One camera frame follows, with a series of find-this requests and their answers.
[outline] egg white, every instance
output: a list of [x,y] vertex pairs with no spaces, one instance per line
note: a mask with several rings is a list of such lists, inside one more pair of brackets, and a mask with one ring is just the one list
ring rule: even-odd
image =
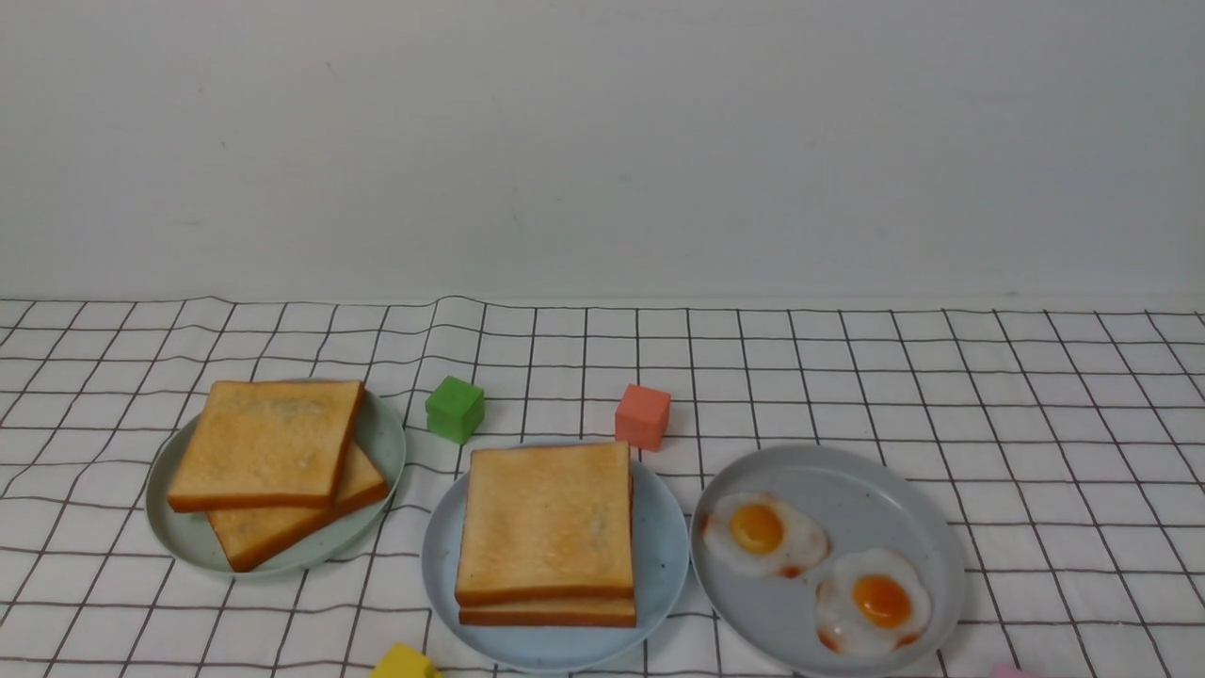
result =
[[[765,505],[782,523],[782,543],[768,554],[746,552],[733,540],[729,524],[746,505]],[[769,493],[736,493],[716,502],[703,527],[703,542],[722,562],[745,577],[798,577],[824,560],[828,535],[803,512]]]
[[[912,603],[909,619],[895,629],[875,626],[853,600],[853,588],[863,577],[888,577],[904,589]],[[816,630],[821,641],[837,654],[878,656],[916,641],[929,624],[933,602],[916,570],[898,553],[870,549],[840,556],[833,572],[816,590]]]

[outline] stack of toast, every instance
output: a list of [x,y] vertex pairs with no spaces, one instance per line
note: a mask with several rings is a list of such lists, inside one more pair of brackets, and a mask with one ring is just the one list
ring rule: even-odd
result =
[[360,382],[217,382],[167,490],[205,512],[235,572],[383,500],[389,484],[355,444]]
[[635,626],[629,464],[623,442],[474,452],[460,623]]

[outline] plate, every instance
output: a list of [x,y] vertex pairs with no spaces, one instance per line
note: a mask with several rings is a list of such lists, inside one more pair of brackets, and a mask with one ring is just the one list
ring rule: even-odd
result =
[[635,629],[462,625],[454,592],[469,473],[435,507],[423,538],[423,584],[435,614],[470,648],[528,673],[584,671],[640,644],[674,609],[690,567],[690,546],[682,508],[665,483],[635,461],[631,479]]
[[[731,493],[774,493],[828,532],[833,552],[800,579],[735,574],[703,543],[703,520]],[[833,561],[886,547],[916,568],[933,615],[915,643],[880,658],[846,658],[816,637],[816,586]],[[962,548],[941,512],[906,481],[857,455],[813,446],[753,453],[724,468],[699,499],[690,523],[695,574],[712,607],[771,660],[817,678],[880,678],[931,654],[958,624],[966,595]]]
[[359,540],[389,506],[406,465],[406,436],[398,413],[384,401],[365,391],[355,418],[355,442],[389,482],[389,495],[313,532],[251,572],[234,572],[205,514],[176,513],[167,506],[167,488],[193,438],[193,431],[196,430],[196,419],[193,418],[167,440],[151,466],[147,474],[146,514],[151,531],[171,555],[213,574],[271,577],[313,567],[328,560]]

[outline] orange cube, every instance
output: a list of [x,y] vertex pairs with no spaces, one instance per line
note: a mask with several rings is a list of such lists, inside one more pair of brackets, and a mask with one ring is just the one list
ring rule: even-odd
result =
[[656,453],[669,423],[669,394],[629,384],[615,411],[615,440]]

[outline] egg yolk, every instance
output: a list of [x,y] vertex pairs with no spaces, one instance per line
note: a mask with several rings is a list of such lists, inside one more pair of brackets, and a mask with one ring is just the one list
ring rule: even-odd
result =
[[912,601],[890,577],[871,574],[853,585],[853,602],[871,624],[895,629],[912,617]]
[[733,541],[751,554],[765,555],[782,543],[782,520],[765,505],[745,505],[728,521]]

